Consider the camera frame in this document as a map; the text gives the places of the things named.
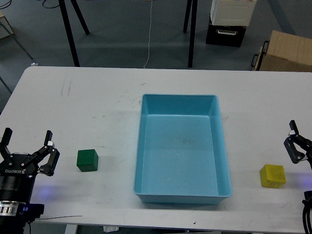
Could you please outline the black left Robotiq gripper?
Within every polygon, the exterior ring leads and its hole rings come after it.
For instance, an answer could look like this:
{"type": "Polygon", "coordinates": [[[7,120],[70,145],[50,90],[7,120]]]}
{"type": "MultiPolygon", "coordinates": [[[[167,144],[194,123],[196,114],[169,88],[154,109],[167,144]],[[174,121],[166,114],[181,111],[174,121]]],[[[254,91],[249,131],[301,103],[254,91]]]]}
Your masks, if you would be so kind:
{"type": "Polygon", "coordinates": [[[47,130],[43,146],[30,154],[11,154],[7,146],[13,131],[5,128],[0,141],[0,199],[29,202],[36,175],[53,176],[60,152],[52,142],[53,133],[47,130]]]}

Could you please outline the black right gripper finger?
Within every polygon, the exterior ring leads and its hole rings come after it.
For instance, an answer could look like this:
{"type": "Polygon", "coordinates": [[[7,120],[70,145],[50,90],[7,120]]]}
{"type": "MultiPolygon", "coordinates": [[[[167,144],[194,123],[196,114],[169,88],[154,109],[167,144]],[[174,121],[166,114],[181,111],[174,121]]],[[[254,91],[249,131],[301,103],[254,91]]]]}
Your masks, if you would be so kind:
{"type": "Polygon", "coordinates": [[[301,161],[312,163],[312,141],[301,136],[295,120],[289,123],[290,131],[284,141],[284,146],[293,164],[301,161]]]}

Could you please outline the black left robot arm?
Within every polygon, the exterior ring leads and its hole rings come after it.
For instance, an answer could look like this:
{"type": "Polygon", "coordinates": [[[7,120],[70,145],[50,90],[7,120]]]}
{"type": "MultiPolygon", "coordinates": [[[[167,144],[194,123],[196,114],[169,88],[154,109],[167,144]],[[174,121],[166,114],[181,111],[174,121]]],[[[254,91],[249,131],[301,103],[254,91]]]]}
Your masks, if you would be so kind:
{"type": "Polygon", "coordinates": [[[43,146],[32,154],[11,153],[7,146],[13,131],[6,128],[0,141],[0,232],[22,234],[26,224],[39,218],[43,204],[31,204],[37,174],[53,176],[60,153],[48,130],[43,146]]]}

